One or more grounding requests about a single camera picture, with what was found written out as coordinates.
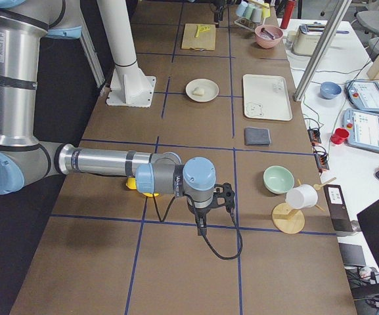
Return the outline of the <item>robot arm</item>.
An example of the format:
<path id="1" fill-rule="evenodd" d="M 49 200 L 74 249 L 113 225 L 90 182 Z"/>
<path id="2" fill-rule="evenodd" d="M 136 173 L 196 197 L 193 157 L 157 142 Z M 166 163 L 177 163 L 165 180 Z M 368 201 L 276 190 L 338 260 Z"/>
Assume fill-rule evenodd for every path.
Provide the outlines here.
<path id="1" fill-rule="evenodd" d="M 216 27 L 223 21 L 224 10 L 231 5 L 239 4 L 237 0 L 213 0 L 210 9 L 213 12 L 213 20 Z"/>
<path id="2" fill-rule="evenodd" d="M 90 173 L 135 179 L 146 194 L 186 197 L 198 233 L 218 206 L 215 167 L 204 157 L 76 148 L 33 134 L 39 47 L 43 37 L 77 39 L 79 1 L 0 1 L 0 195 L 51 175 Z"/>

